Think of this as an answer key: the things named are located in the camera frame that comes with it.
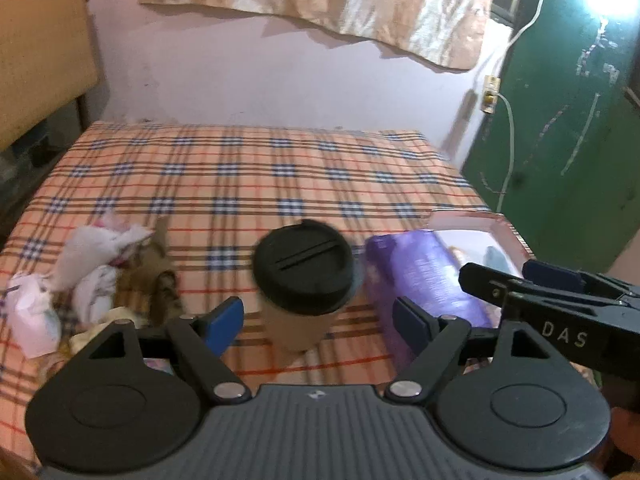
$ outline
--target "plaid tablecloth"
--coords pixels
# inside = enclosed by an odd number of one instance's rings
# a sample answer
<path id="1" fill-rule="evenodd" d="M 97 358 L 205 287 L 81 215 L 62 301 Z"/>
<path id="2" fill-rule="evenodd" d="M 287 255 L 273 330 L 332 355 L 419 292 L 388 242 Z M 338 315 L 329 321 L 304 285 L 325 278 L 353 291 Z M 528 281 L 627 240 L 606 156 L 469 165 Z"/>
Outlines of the plaid tablecloth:
<path id="1" fill-rule="evenodd" d="M 484 208 L 459 173 L 417 132 L 317 131 L 95 123 L 40 187 L 0 254 L 0 289 L 18 270 L 47 272 L 72 230 L 113 209 L 153 227 L 170 215 L 170 253 L 194 313 L 230 295 L 244 301 L 244 331 L 224 359 L 252 388 L 265 382 L 384 384 L 394 375 L 374 310 L 357 295 L 318 348 L 278 354 L 257 312 L 254 244 L 301 218 L 339 229 L 357 252 L 366 238 L 424 224 L 434 208 Z M 145 309 L 121 291 L 116 306 Z M 65 335 L 77 321 L 62 298 Z M 24 432 L 37 388 L 0 319 L 0 446 L 36 462 Z"/>

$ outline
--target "purple plastic wrapper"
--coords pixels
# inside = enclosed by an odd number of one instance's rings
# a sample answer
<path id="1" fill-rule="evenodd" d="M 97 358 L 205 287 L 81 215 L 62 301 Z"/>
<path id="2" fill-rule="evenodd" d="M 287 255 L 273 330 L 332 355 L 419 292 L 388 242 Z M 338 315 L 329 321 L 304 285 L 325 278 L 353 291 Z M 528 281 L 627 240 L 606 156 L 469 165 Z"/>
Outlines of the purple plastic wrapper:
<path id="1" fill-rule="evenodd" d="M 371 237 L 365 244 L 365 261 L 367 296 L 378 311 L 397 371 L 415 358 L 394 328 L 392 308 L 399 296 L 408 297 L 435 317 L 453 314 L 472 326 L 491 326 L 481 301 L 460 288 L 458 263 L 433 231 Z"/>

